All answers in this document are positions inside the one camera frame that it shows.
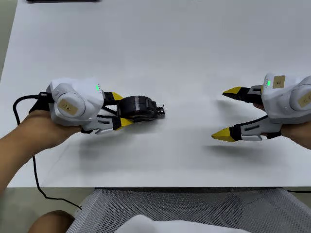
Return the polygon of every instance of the black strap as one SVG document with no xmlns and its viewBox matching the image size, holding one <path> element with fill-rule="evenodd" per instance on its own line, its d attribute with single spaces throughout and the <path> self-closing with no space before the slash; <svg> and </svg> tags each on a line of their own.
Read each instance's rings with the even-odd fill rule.
<svg viewBox="0 0 311 233">
<path fill-rule="evenodd" d="M 115 100 L 115 98 L 113 97 L 112 92 L 104 92 L 104 106 L 107 105 L 117 105 L 118 104 L 118 100 Z"/>
<path fill-rule="evenodd" d="M 33 105 L 33 107 L 29 110 L 28 113 L 33 112 L 34 110 L 43 110 L 50 111 L 49 103 L 46 100 L 37 100 L 37 102 Z"/>
<path fill-rule="evenodd" d="M 281 131 L 274 132 L 274 133 L 267 133 L 267 138 L 268 139 L 272 139 L 272 138 L 279 137 L 279 136 L 281 136 Z"/>
<path fill-rule="evenodd" d="M 246 103 L 262 104 L 261 94 L 249 94 L 249 90 L 250 88 L 248 87 L 241 87 L 237 94 L 224 93 L 223 95 L 234 100 L 244 101 Z"/>
</svg>

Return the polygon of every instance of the label sticker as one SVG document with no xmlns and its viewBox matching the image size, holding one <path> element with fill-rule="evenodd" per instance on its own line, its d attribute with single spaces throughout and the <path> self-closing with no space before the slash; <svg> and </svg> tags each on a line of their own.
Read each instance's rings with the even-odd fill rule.
<svg viewBox="0 0 311 233">
<path fill-rule="evenodd" d="M 303 97 L 301 97 L 299 100 L 298 100 L 298 103 L 300 105 L 300 107 L 305 107 L 307 106 L 309 103 L 311 103 L 311 91 L 307 94 L 305 94 Z"/>
<path fill-rule="evenodd" d="M 285 75 L 274 76 L 273 89 L 284 88 Z"/>
<path fill-rule="evenodd" d="M 73 106 L 71 103 L 67 102 L 66 100 L 62 99 L 58 107 L 63 109 L 64 111 L 68 112 L 70 115 L 75 115 L 78 111 L 78 108 L 76 106 Z"/>
</svg>

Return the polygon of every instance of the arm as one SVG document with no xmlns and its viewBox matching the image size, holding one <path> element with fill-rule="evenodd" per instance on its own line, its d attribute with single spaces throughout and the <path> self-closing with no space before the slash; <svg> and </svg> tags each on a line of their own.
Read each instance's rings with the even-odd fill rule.
<svg viewBox="0 0 311 233">
<path fill-rule="evenodd" d="M 264 111 L 263 105 L 254 104 L 256 108 Z M 304 124 L 283 125 L 281 134 L 295 143 L 311 150 L 311 122 Z"/>
<path fill-rule="evenodd" d="M 35 154 L 58 146 L 80 130 L 78 126 L 54 124 L 47 111 L 30 113 L 16 129 L 0 139 L 0 194 Z"/>
</svg>

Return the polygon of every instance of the knee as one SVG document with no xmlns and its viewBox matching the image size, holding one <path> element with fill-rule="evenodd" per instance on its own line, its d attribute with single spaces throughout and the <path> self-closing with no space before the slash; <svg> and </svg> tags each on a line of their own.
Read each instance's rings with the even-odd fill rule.
<svg viewBox="0 0 311 233">
<path fill-rule="evenodd" d="M 65 211 L 52 211 L 38 218 L 28 233 L 65 233 L 73 221 L 74 217 Z"/>
</svg>

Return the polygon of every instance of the white cloth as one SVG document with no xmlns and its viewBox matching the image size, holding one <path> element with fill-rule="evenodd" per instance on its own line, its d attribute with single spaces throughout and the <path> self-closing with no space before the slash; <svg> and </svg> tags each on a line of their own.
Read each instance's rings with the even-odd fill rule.
<svg viewBox="0 0 311 233">
<path fill-rule="evenodd" d="M 187 221 L 153 221 L 136 215 L 120 226 L 115 233 L 248 233 L 244 230 Z"/>
</svg>

